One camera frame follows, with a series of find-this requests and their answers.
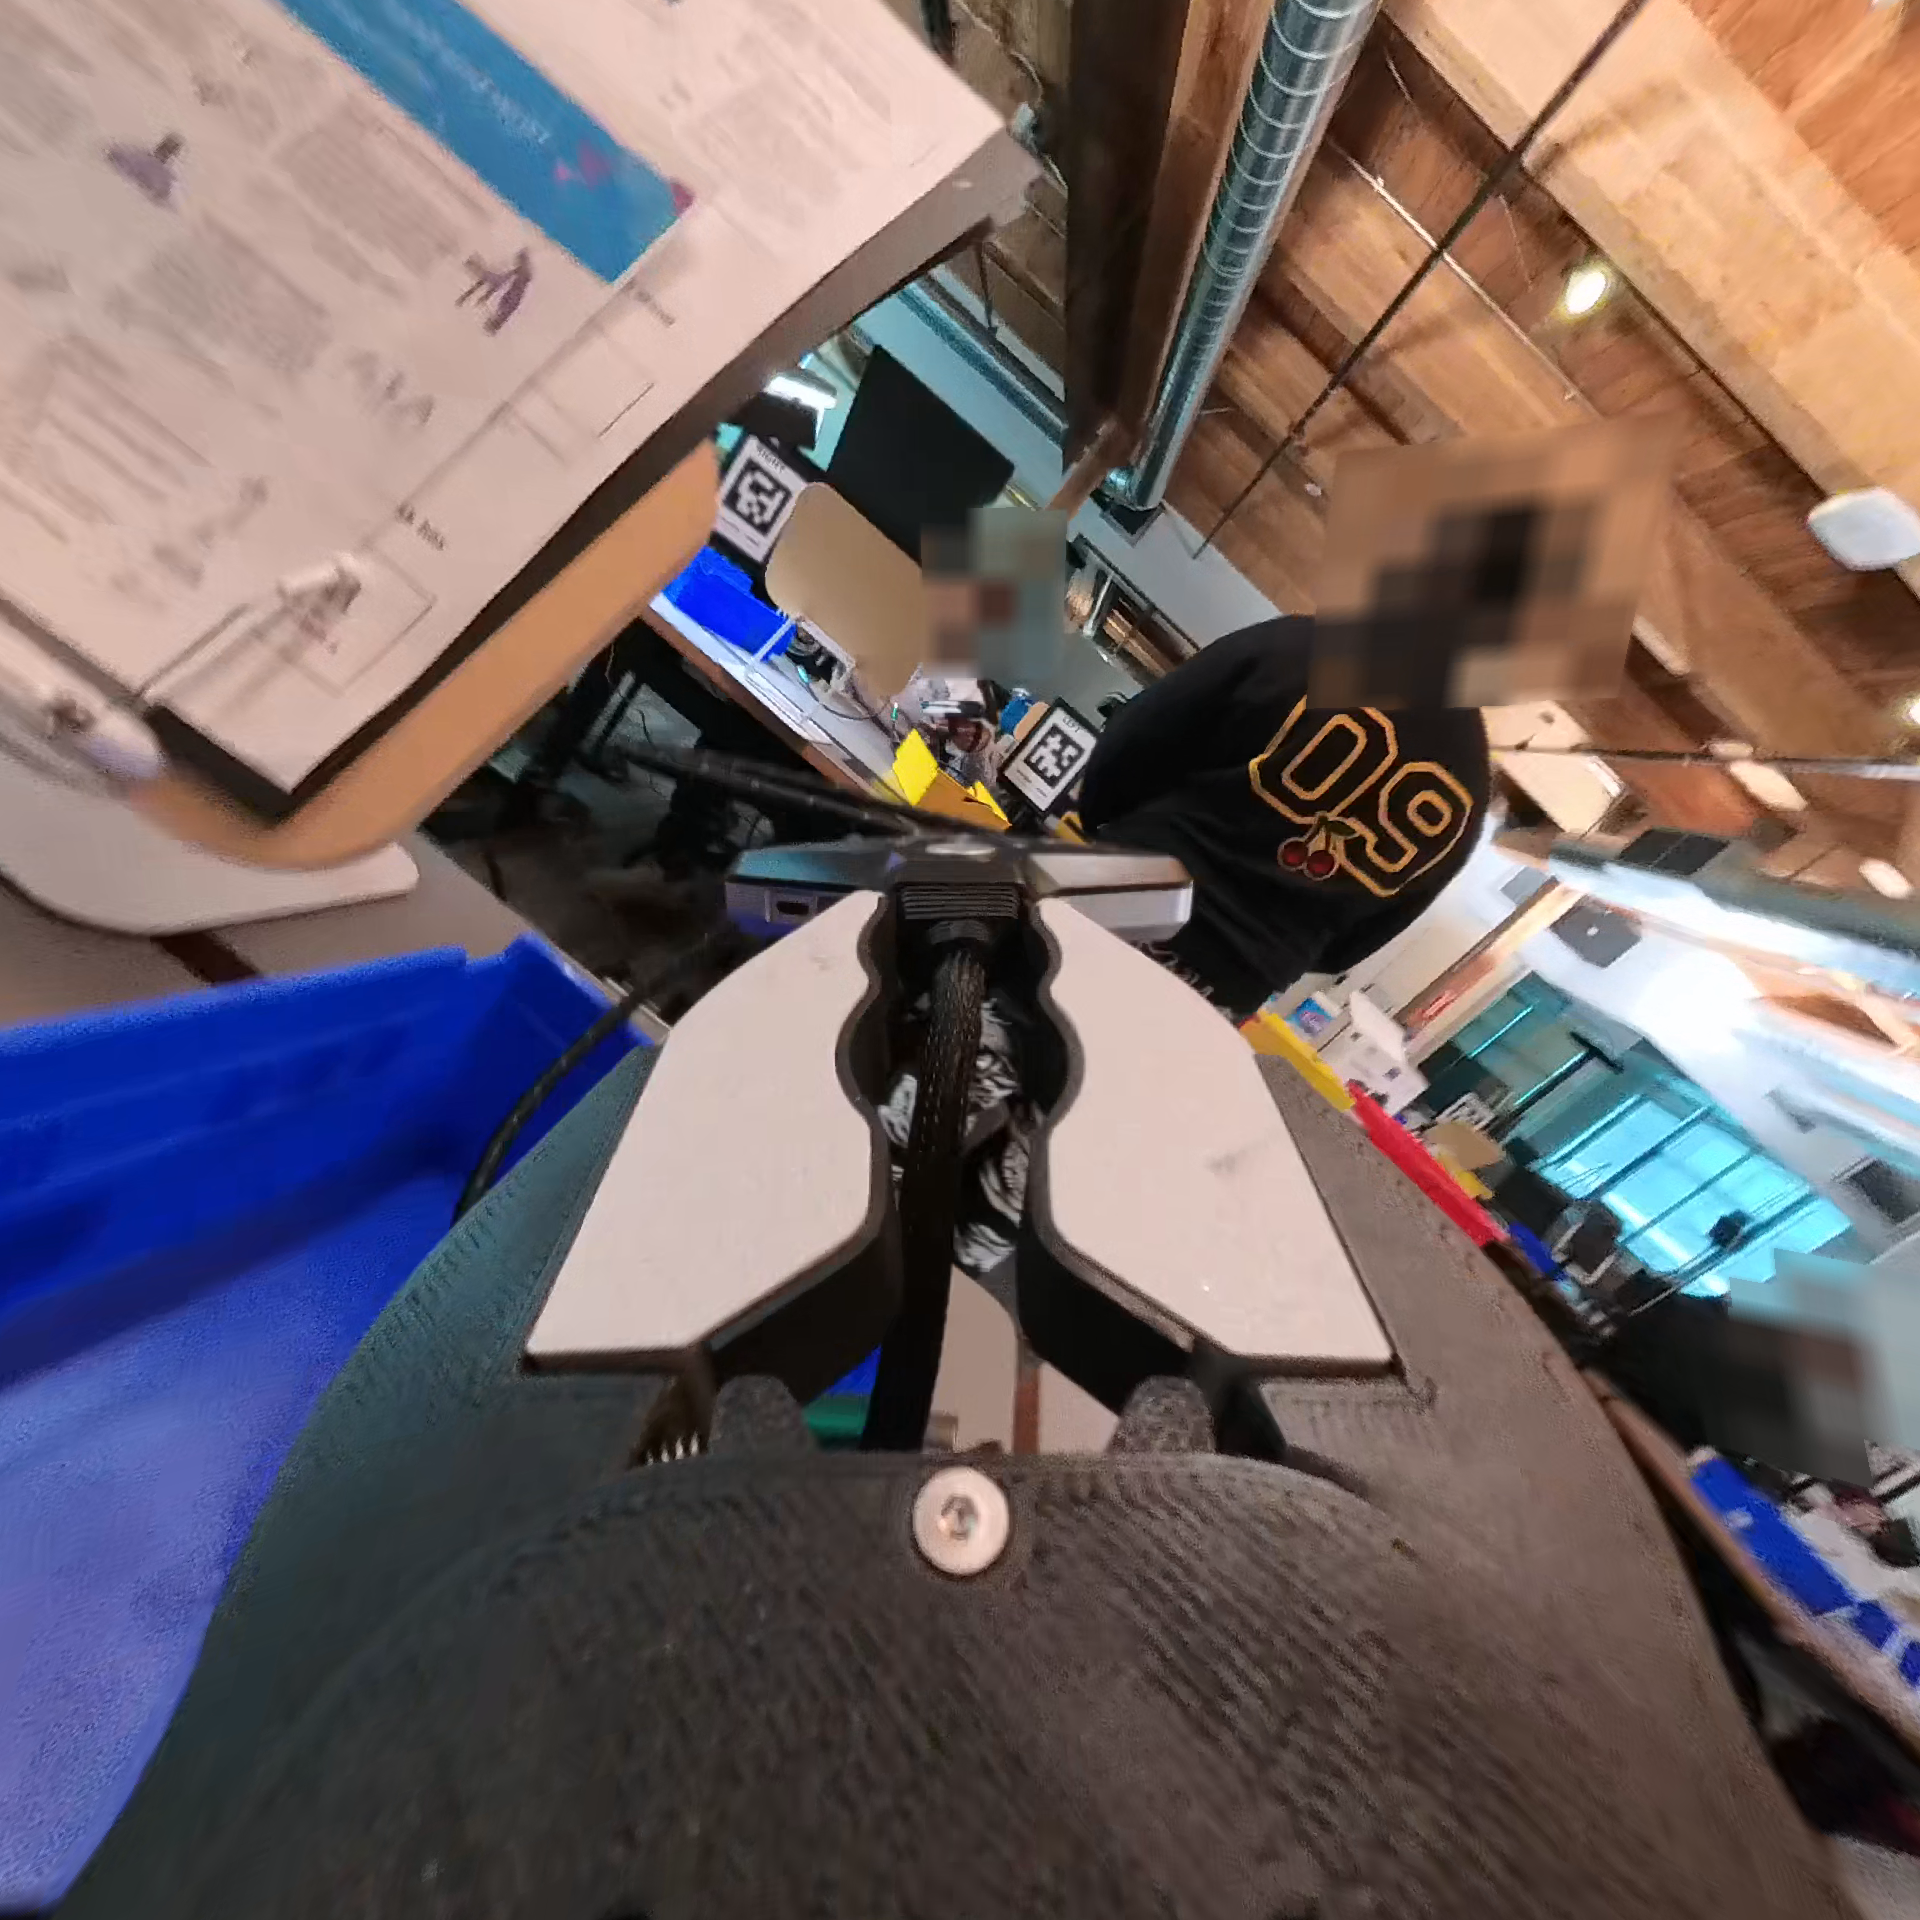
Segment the red plastic bin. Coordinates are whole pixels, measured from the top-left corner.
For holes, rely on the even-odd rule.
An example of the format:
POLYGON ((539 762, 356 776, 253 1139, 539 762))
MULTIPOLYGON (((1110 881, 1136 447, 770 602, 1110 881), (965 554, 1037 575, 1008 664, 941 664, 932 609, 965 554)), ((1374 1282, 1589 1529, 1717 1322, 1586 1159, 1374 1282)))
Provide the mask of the red plastic bin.
POLYGON ((1408 1178, 1477 1248, 1508 1243, 1507 1231, 1484 1203, 1396 1115, 1387 1113, 1358 1082, 1347 1082, 1350 1113, 1372 1148, 1408 1178))

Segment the silver ventilation duct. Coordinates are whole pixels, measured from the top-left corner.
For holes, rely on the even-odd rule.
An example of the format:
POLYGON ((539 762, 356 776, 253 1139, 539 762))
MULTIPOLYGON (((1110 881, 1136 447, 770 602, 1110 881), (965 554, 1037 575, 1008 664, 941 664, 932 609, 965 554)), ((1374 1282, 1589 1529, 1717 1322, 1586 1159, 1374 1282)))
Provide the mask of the silver ventilation duct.
POLYGON ((1317 155, 1379 2, 1194 4, 1101 506, 1147 527, 1317 155))

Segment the printed marker tag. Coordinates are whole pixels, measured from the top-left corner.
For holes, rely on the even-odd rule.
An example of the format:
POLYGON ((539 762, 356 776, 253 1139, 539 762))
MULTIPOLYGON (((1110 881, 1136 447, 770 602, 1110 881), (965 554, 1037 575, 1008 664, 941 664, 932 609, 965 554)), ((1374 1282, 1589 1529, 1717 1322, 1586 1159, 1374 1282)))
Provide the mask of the printed marker tag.
POLYGON ((1097 748, 1097 729, 1068 703, 1035 706, 1000 768, 1000 790, 1037 818, 1066 811, 1097 748))
POLYGON ((752 432, 741 435, 722 474, 713 537, 761 567, 777 546, 810 474, 752 432))

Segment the sign stand with printed sheet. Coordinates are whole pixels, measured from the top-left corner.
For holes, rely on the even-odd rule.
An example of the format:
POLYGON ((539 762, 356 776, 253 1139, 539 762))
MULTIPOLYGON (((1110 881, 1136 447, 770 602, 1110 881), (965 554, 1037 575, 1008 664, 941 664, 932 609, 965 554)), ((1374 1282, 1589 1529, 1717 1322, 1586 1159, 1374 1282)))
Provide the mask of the sign stand with printed sheet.
POLYGON ((2 12, 4 881, 136 937, 406 892, 681 561, 526 604, 1037 177, 886 4, 2 12))

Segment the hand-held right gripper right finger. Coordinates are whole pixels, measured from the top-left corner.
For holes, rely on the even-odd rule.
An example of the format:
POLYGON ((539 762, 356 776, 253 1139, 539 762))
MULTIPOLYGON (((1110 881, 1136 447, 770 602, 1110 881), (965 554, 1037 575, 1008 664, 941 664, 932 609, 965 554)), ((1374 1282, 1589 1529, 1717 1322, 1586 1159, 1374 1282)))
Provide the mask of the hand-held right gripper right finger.
POLYGON ((1238 1454, 1401 1412, 1401 1355, 1238 1030, 1068 900, 1034 912, 1037 1129, 1016 1250, 1043 1372, 1120 1417, 1169 1393, 1238 1454))

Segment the grey usb hub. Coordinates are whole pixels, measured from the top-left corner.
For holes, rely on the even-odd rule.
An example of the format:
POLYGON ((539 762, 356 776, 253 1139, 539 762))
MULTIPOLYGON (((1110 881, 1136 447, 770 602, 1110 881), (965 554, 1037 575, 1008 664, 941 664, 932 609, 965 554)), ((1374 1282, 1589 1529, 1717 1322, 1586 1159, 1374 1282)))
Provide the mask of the grey usb hub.
POLYGON ((1187 927, 1194 881, 1170 856, 1005 835, 757 848, 725 881, 729 919, 764 937, 816 922, 851 897, 880 897, 904 922, 984 927, 1066 900, 1128 945, 1157 945, 1187 927))

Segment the grey desk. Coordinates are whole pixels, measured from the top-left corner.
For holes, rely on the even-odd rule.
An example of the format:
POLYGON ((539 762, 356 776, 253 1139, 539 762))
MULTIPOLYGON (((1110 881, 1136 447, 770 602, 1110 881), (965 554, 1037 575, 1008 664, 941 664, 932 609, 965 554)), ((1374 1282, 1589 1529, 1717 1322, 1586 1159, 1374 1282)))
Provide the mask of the grey desk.
POLYGON ((428 950, 491 958, 517 942, 561 953, 432 841, 406 846, 417 888, 291 919, 137 935, 62 919, 4 884, 2 1025, 34 1025, 229 985, 344 970, 428 950))

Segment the beige rounded board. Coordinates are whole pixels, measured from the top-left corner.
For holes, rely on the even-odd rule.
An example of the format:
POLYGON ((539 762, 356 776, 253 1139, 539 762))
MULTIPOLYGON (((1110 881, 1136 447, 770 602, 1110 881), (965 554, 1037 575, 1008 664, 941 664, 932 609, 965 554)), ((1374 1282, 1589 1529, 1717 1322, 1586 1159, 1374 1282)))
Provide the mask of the beige rounded board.
POLYGON ((874 695, 898 695, 929 658, 922 564, 828 483, 798 494, 764 582, 776 607, 846 654, 874 695))

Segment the black white patterned cloth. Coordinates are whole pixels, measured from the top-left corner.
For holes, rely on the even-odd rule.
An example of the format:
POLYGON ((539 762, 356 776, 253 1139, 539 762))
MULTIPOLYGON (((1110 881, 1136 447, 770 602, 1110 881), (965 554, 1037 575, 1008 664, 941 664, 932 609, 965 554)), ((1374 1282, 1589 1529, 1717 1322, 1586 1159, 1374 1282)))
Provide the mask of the black white patterned cloth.
POLYGON ((952 1252, 971 1282, 1000 1291, 1010 1287, 1002 1270, 1017 1255, 1028 1156, 1041 1126, 1020 1087, 1020 1068, 1012 1027, 986 1018, 966 1082, 962 1192, 952 1252))

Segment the blue plastic bin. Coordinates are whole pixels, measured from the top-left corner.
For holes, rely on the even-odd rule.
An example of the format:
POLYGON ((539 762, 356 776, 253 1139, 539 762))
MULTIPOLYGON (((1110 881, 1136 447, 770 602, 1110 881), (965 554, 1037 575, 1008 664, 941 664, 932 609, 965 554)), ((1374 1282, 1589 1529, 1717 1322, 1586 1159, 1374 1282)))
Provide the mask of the blue plastic bin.
POLYGON ((205 1692, 252 1739, 632 1468, 656 1380, 518 1354, 641 1050, 533 942, 4 1032, 4 1915, 205 1692))

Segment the black monitor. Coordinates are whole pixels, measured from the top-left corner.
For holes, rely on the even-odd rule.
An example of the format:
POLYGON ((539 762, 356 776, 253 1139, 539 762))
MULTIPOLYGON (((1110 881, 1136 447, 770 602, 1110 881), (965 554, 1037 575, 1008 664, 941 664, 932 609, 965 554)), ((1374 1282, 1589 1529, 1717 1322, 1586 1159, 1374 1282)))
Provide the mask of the black monitor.
POLYGON ((1016 464, 884 348, 868 353, 825 470, 828 488, 907 558, 929 528, 989 507, 1016 464))

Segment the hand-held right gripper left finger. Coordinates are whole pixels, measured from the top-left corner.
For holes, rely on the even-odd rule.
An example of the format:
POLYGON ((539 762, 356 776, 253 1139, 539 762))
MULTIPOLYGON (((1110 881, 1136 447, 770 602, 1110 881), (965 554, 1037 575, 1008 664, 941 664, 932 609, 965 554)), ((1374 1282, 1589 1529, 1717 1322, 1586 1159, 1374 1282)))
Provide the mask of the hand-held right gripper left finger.
POLYGON ((661 1046, 521 1352, 533 1376, 656 1380, 628 1466, 705 1451, 733 1380, 806 1406, 891 1331, 890 958, 890 903, 856 889, 661 1046))

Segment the wooden ceiling beam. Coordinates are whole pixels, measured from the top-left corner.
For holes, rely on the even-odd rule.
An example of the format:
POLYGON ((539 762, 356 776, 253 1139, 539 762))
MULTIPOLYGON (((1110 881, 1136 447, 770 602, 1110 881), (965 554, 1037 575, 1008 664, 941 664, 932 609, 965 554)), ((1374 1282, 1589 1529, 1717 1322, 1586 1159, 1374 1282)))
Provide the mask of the wooden ceiling beam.
POLYGON ((1132 455, 1162 386, 1270 8, 1075 2, 1061 166, 1070 466, 1132 455))

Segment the white ceiling device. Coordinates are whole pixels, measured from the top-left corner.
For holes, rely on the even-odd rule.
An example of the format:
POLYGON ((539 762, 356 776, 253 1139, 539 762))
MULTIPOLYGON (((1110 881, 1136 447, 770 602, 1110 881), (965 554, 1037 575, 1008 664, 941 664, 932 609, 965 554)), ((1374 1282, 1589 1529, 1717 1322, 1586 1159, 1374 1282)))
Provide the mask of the white ceiling device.
POLYGON ((1917 563, 1917 511, 1883 488, 1824 497, 1805 527, 1828 558, 1851 572, 1897 572, 1917 563))

